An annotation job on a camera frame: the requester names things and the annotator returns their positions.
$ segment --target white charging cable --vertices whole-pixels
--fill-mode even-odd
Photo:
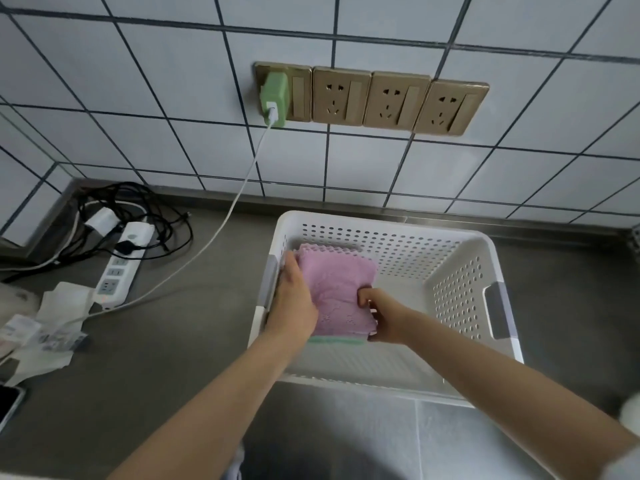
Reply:
[[[151,293],[156,291],[158,288],[160,288],[160,286],[164,285],[167,281],[169,281],[176,274],[180,273],[184,268],[186,268],[188,265],[190,265],[192,262],[194,262],[204,251],[206,251],[208,249],[208,247],[213,243],[213,241],[216,240],[216,238],[217,238],[218,234],[220,233],[220,231],[222,231],[224,226],[227,224],[227,221],[229,220],[229,217],[231,217],[231,212],[233,212],[234,207],[236,206],[236,203],[237,203],[238,199],[240,198],[240,195],[242,195],[242,192],[244,191],[244,186],[246,185],[247,181],[249,180],[249,175],[251,175],[251,172],[253,170],[253,165],[255,165],[255,162],[258,160],[258,156],[260,155],[260,149],[262,147],[262,143],[264,142],[264,137],[267,135],[268,131],[271,129],[271,127],[273,126],[273,124],[277,120],[278,120],[278,110],[277,110],[277,108],[270,107],[269,108],[269,124],[268,124],[267,128],[264,130],[264,133],[262,133],[262,136],[260,136],[260,141],[258,142],[258,146],[255,149],[255,156],[253,157],[253,161],[251,162],[251,166],[249,167],[249,170],[247,170],[247,172],[246,172],[246,176],[244,177],[244,181],[242,182],[242,187],[240,187],[240,191],[236,194],[236,197],[235,197],[235,199],[233,199],[233,202],[231,202],[231,207],[229,207],[227,215],[226,215],[225,219],[222,221],[222,224],[220,224],[220,227],[218,227],[217,231],[215,231],[215,233],[213,233],[212,238],[202,247],[201,250],[199,250],[191,259],[189,259],[186,263],[184,263],[182,266],[180,266],[178,269],[176,269],[169,276],[167,276],[164,280],[162,280],[161,282],[156,284],[156,286],[151,288],[151,290],[147,291],[142,296],[139,296],[139,297],[133,299],[132,301],[130,301],[128,303],[123,303],[120,306],[116,306],[116,307],[110,308],[108,310],[102,310],[101,312],[97,312],[97,313],[94,313],[94,314],[90,314],[90,315],[86,315],[84,317],[77,318],[75,320],[71,320],[69,322],[66,322],[65,325],[68,325],[69,323],[79,322],[79,321],[85,320],[85,319],[90,318],[90,317],[96,317],[98,315],[104,315],[105,313],[114,312],[116,310],[121,310],[121,309],[126,308],[128,306],[132,306],[135,303],[138,303],[139,301],[141,301],[144,298],[148,297]]]
[[[116,200],[116,203],[119,203],[121,205],[132,205],[133,207],[137,207],[139,209],[142,209],[142,211],[144,213],[147,213],[147,209],[145,209],[144,207],[142,207],[142,205],[137,204],[135,202],[126,202],[123,200]],[[105,203],[101,200],[92,200],[89,201],[87,203],[84,204],[83,209],[85,207],[89,207],[90,205],[94,205],[96,203]],[[60,253],[62,251],[64,251],[65,249],[67,249],[68,245],[71,244],[71,241],[73,241],[74,236],[76,235],[76,231],[78,229],[78,222],[80,220],[80,210],[78,210],[76,212],[76,217],[74,218],[74,224],[71,227],[71,232],[69,233],[69,237],[67,238],[67,240],[65,241],[65,243],[62,245],[62,247],[60,248],[60,250],[58,252],[56,252],[55,254],[53,254],[53,256],[50,259],[47,259],[44,262],[41,262],[40,264],[37,264],[36,266],[30,266],[30,267],[5,267],[0,269],[0,272],[2,271],[33,271],[34,269],[40,269],[41,267],[47,266],[53,262],[55,262],[58,257],[60,256]]]

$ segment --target gold outlet panel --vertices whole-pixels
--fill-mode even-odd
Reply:
[[[427,92],[414,133],[460,136],[484,100],[489,85],[483,82],[434,80]]]
[[[264,85],[269,72],[284,72],[289,78],[289,112],[287,119],[290,121],[311,121],[311,67],[291,64],[278,64],[274,62],[256,62],[253,65],[255,81],[260,88]]]
[[[364,126],[411,131],[430,82],[428,75],[373,72]]]
[[[314,121],[362,126],[370,83],[371,72],[315,67]]]

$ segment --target phone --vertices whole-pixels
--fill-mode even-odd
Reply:
[[[24,399],[24,389],[0,386],[0,431]]]

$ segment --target white laundry basket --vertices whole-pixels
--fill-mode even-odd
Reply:
[[[378,263],[375,287],[522,362],[498,256],[485,234],[298,211],[278,220],[249,344],[264,325],[284,251],[303,242],[371,257]],[[281,380],[469,406],[418,355],[399,345],[310,342]]]

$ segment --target folded towel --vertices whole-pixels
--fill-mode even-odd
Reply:
[[[366,338],[376,329],[368,308],[358,306],[358,290],[372,286],[378,267],[355,251],[302,244],[298,265],[318,309],[313,335]]]

